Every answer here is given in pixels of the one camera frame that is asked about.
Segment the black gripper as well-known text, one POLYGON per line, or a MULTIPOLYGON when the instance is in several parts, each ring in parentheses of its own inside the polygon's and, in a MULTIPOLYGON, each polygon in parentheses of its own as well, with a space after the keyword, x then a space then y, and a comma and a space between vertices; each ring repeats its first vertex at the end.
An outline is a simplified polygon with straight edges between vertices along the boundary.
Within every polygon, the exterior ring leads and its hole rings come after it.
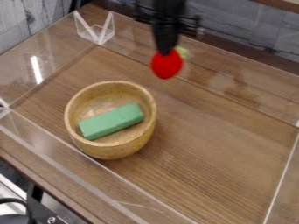
MULTIPOLYGON (((135 0, 134 19, 151 25, 175 25, 182 32, 196 32, 202 26, 202 17, 188 16, 186 8, 187 0, 152 0, 151 6, 135 0)), ((162 55, 167 55, 178 46, 180 31, 170 31, 166 38, 164 31, 154 30, 156 49, 162 55)))

